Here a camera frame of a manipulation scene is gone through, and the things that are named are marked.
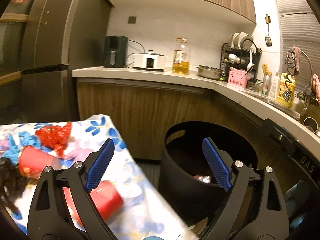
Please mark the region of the black plastic bag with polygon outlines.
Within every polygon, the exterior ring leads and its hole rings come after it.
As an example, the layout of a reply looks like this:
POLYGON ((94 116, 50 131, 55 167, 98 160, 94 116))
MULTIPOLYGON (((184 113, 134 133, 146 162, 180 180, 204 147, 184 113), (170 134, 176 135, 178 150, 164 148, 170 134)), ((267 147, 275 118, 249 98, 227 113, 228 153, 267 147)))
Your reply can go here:
POLYGON ((27 178, 22 176, 17 165, 9 158, 1 157, 1 200, 13 214, 18 215, 15 201, 22 197, 27 186, 27 178))

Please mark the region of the red patterned paper cup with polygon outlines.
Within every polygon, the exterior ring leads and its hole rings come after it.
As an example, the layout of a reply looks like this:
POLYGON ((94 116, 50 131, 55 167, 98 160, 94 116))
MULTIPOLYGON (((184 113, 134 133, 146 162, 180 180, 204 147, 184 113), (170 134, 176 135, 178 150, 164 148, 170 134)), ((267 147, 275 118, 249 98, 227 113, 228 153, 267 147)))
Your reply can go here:
POLYGON ((59 158, 33 146, 25 146, 18 155, 18 170, 24 177, 39 179, 46 166, 59 170, 62 165, 59 158))

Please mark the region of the red paper cup gold inside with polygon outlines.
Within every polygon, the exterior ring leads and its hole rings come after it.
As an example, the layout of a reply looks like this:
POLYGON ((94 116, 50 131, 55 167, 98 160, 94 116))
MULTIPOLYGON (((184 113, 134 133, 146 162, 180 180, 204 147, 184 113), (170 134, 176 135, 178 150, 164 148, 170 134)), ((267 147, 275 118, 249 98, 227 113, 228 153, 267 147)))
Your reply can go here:
MULTIPOLYGON (((73 222, 82 225, 70 189, 64 187, 63 192, 73 222)), ((98 187, 90 192, 90 196, 104 220, 108 220, 123 205, 122 197, 114 184, 108 180, 101 181, 98 187)))

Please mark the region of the blue disposable glove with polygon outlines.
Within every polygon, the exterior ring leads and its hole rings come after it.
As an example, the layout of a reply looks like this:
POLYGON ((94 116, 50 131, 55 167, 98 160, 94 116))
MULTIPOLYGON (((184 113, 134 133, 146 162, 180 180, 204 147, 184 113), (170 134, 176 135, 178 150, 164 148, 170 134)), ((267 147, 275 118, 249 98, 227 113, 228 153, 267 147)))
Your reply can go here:
POLYGON ((7 134, 5 142, 6 150, 2 153, 2 158, 7 158, 11 161, 13 165, 18 164, 18 155, 22 152, 22 149, 26 146, 33 146, 38 150, 42 150, 45 153, 49 153, 52 151, 51 148, 48 148, 42 144, 39 137, 36 135, 31 135, 29 132, 20 132, 18 133, 18 137, 20 140, 19 144, 16 144, 14 137, 12 134, 7 134))

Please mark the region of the red plastic bag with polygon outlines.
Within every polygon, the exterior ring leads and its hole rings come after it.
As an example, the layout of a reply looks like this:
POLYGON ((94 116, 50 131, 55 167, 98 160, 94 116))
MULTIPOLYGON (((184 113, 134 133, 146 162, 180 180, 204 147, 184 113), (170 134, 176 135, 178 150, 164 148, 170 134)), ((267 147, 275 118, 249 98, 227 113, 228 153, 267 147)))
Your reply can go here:
POLYGON ((67 148, 68 139, 71 135, 72 123, 67 122, 64 126, 44 126, 35 132, 42 145, 55 151, 59 158, 64 157, 64 150, 67 148))

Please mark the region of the purple disposable glove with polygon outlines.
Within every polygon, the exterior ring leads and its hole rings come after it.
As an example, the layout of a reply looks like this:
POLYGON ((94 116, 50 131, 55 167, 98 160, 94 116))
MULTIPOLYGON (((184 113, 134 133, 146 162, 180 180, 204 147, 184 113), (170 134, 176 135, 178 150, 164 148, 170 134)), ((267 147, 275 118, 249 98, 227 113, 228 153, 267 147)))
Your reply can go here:
POLYGON ((84 161, 93 152, 90 148, 77 148, 64 156, 64 160, 84 161))

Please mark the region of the black round trash bin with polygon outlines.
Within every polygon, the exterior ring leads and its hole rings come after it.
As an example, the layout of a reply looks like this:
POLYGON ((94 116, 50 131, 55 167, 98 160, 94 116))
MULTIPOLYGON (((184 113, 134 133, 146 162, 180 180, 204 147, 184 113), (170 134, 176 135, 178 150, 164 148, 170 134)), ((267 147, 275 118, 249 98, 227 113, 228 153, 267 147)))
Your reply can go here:
POLYGON ((164 137, 158 191, 188 226, 205 218, 213 219, 227 197, 202 152, 206 137, 233 160, 252 168, 258 164, 257 153, 249 141, 228 127, 206 121, 185 121, 171 126, 164 137), (193 178, 195 175, 211 176, 211 183, 198 181, 193 178))

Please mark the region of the chrome kitchen faucet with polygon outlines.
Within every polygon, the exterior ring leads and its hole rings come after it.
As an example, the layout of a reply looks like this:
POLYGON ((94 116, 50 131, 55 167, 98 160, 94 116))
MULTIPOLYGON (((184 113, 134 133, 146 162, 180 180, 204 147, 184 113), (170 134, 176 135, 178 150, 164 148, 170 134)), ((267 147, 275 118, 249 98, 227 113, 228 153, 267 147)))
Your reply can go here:
POLYGON ((299 47, 290 47, 285 58, 287 65, 287 74, 298 78, 298 92, 296 97, 303 101, 303 108, 298 114, 298 120, 303 121, 308 114, 309 106, 313 98, 312 81, 313 81, 313 66, 308 55, 299 47), (300 58, 303 56, 309 65, 309 79, 306 76, 298 77, 300 75, 300 58))

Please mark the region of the floral blue white tablecloth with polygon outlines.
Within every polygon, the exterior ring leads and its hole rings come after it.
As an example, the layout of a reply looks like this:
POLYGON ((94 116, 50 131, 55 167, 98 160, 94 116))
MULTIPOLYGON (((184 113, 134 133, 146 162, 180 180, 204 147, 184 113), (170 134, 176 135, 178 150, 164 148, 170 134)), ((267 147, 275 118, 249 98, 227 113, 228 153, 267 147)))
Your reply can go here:
MULTIPOLYGON (((114 184, 124 205, 107 221, 119 239, 197 239, 135 163, 124 140, 108 115, 93 115, 72 123, 71 136, 65 150, 67 155, 77 148, 98 150, 103 142, 112 139, 115 153, 102 180, 114 184)), ((74 162, 64 160, 63 168, 74 162)))

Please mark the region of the steel cup in sink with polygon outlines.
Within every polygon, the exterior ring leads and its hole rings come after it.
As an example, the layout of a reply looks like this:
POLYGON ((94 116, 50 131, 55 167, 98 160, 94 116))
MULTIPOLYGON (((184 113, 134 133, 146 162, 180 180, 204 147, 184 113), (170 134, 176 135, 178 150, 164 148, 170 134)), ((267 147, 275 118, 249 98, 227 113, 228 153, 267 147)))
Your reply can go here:
POLYGON ((312 133, 316 134, 318 131, 318 122, 312 117, 305 118, 303 121, 303 125, 312 133))

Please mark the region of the yellow detergent bottle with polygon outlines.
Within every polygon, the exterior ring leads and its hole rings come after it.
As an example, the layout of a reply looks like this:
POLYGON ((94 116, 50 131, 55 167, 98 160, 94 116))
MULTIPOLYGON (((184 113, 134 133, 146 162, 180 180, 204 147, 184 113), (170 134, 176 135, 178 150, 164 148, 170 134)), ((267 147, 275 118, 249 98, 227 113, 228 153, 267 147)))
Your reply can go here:
POLYGON ((295 77, 287 73, 282 73, 279 83, 277 102, 287 108, 291 108, 295 97, 295 88, 295 77))

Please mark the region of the white spray bottle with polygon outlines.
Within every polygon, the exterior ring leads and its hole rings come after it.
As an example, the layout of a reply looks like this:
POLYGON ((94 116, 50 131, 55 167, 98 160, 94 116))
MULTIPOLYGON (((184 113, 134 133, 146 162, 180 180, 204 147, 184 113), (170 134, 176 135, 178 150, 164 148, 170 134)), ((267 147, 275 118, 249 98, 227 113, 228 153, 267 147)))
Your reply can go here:
POLYGON ((269 91, 269 97, 272 100, 277 99, 279 83, 280 83, 280 71, 276 70, 271 76, 271 86, 269 91))

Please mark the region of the beer can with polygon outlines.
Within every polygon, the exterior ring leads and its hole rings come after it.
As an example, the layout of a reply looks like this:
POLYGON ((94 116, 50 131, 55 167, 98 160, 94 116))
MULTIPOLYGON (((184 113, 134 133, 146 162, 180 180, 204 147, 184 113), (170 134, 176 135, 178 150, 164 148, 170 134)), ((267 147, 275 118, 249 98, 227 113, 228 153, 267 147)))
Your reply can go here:
POLYGON ((263 78, 263 89, 261 91, 261 94, 263 96, 268 96, 269 91, 270 91, 270 84, 271 84, 271 75, 264 75, 263 78))

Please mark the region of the pink cloth on rack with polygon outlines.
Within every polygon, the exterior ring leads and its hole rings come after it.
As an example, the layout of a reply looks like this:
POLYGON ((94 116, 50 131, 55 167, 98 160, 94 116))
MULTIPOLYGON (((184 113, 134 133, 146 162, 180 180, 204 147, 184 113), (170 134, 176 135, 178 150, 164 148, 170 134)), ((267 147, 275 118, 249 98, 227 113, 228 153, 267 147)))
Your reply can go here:
POLYGON ((312 88, 316 94, 317 102, 320 102, 320 80, 317 74, 313 74, 312 88))

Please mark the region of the pink utensil basket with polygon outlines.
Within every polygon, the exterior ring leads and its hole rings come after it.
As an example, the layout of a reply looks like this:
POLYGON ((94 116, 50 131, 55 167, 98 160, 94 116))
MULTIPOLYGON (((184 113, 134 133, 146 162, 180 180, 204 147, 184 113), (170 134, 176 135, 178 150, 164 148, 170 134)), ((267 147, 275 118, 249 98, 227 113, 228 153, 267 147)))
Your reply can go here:
POLYGON ((242 69, 230 67, 227 83, 245 89, 247 86, 247 72, 242 69))

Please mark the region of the stainless steel bowl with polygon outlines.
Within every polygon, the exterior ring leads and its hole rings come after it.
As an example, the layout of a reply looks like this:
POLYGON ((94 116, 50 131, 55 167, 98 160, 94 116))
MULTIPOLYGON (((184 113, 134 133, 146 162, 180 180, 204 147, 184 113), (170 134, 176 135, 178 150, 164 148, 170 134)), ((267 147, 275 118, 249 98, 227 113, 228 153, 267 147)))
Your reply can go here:
POLYGON ((208 67, 199 65, 198 67, 198 76, 205 77, 212 80, 219 80, 222 76, 222 70, 214 67, 208 67))

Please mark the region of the black dish rack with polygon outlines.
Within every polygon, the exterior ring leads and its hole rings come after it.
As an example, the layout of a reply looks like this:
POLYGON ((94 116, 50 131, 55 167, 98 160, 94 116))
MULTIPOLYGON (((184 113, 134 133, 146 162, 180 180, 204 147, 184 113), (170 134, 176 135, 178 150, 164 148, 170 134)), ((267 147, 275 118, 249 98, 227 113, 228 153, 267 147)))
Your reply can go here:
POLYGON ((257 73, 262 49, 257 47, 253 37, 245 32, 232 34, 221 47, 221 80, 227 82, 229 68, 242 69, 247 72, 247 86, 257 82, 257 73))

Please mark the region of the hanging slotted spatula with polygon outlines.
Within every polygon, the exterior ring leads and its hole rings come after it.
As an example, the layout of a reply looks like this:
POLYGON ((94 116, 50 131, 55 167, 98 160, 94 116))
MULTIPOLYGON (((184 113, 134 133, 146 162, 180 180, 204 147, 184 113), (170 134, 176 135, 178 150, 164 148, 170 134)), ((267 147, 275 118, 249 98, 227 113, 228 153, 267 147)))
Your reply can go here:
POLYGON ((265 42, 266 42, 266 46, 267 47, 271 47, 272 46, 272 40, 270 37, 270 26, 269 24, 271 23, 271 18, 268 14, 266 14, 265 16, 265 22, 267 24, 267 35, 265 36, 265 42))

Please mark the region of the black air fryer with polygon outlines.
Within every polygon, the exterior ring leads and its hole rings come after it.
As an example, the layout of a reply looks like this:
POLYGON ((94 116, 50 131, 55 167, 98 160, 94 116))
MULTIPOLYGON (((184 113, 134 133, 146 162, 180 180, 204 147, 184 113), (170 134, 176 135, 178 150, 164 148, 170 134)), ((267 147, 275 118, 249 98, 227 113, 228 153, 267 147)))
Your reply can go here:
POLYGON ((129 39, 126 36, 106 36, 103 54, 105 67, 124 68, 129 39))

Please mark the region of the white rice cooker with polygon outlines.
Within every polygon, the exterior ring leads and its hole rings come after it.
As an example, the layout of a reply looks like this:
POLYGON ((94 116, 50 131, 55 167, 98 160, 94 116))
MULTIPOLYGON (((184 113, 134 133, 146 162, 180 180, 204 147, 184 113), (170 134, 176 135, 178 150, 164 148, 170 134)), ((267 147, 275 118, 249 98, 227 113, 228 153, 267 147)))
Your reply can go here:
POLYGON ((135 55, 133 68, 163 72, 165 68, 165 62, 166 58, 164 55, 155 53, 153 50, 149 50, 146 53, 139 53, 135 55))

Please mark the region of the cooking oil bottle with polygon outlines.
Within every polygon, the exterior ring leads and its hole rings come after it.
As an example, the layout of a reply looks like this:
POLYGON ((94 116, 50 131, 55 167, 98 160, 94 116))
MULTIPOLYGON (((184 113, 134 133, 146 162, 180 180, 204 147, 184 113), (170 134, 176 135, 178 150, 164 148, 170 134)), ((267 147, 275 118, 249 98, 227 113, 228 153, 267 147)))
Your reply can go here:
POLYGON ((176 74, 189 74, 190 48, 186 38, 176 38, 177 44, 174 50, 172 72, 176 74))

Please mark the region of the dark grey refrigerator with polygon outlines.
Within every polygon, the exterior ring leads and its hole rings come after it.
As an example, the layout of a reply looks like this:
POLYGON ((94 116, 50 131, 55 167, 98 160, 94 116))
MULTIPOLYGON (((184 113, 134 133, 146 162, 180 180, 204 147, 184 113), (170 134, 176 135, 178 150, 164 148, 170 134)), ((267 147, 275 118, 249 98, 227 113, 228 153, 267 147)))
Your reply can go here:
POLYGON ((79 119, 72 72, 103 64, 110 11, 107 0, 34 0, 21 53, 26 122, 79 119))

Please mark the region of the wooden glass door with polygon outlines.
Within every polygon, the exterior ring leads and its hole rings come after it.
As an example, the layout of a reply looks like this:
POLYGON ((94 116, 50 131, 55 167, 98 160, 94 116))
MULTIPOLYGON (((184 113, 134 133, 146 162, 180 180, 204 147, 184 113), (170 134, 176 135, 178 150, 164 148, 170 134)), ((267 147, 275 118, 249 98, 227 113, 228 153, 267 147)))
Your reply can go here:
POLYGON ((20 70, 20 54, 26 18, 33 0, 11 0, 1 22, 1 76, 20 70))

